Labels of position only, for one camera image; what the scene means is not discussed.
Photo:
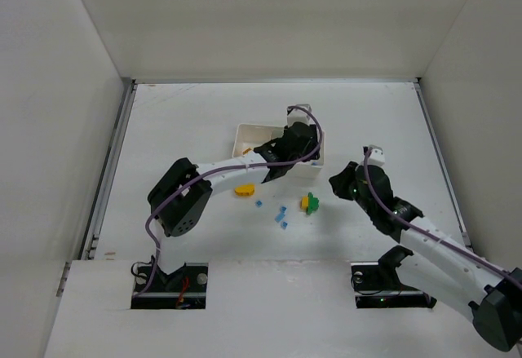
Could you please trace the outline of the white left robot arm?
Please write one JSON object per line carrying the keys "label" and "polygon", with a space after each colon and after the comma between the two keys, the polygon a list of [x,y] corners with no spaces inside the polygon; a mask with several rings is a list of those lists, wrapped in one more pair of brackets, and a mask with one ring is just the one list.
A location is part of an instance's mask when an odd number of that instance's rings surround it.
{"label": "white left robot arm", "polygon": [[145,293],[157,275],[161,243],[151,225],[157,221],[165,236],[182,236],[198,223],[208,200],[243,184],[264,184],[286,175],[296,164],[320,156],[323,131],[319,124],[295,122],[279,138],[229,160],[194,164],[184,157],[177,160],[148,194],[151,214],[145,231],[155,245]]}

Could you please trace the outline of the yellow green lego cluster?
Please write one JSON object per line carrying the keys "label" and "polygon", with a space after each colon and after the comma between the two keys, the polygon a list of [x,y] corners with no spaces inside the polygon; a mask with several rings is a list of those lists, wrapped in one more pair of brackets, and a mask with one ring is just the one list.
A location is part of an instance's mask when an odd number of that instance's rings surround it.
{"label": "yellow green lego cluster", "polygon": [[307,215],[317,212],[319,206],[320,201],[317,197],[313,195],[312,192],[309,192],[305,197],[302,197],[300,202],[300,209]]}

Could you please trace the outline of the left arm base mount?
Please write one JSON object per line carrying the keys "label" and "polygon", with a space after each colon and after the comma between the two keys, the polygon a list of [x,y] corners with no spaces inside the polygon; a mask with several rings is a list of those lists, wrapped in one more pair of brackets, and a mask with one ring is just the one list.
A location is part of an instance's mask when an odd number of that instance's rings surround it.
{"label": "left arm base mount", "polygon": [[156,270],[151,285],[143,293],[152,271],[152,262],[136,262],[130,269],[134,277],[133,310],[202,310],[206,308],[209,267],[207,263],[185,263],[172,273]]}

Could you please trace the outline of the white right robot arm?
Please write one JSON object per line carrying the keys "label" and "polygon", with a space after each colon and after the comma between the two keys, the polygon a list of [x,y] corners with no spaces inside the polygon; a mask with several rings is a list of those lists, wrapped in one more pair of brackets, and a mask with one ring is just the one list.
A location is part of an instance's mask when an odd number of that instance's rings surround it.
{"label": "white right robot arm", "polygon": [[380,259],[386,277],[432,296],[465,317],[491,347],[521,340],[521,270],[479,257],[446,236],[423,212],[396,196],[383,168],[354,161],[330,177],[334,195],[354,201],[396,242]]}

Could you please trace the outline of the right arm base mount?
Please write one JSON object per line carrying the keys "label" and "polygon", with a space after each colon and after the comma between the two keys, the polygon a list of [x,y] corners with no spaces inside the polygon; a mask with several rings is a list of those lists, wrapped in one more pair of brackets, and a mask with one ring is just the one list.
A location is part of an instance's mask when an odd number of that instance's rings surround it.
{"label": "right arm base mount", "polygon": [[437,300],[409,285],[403,284],[396,269],[414,253],[396,245],[375,262],[351,263],[351,286],[357,309],[427,308]]}

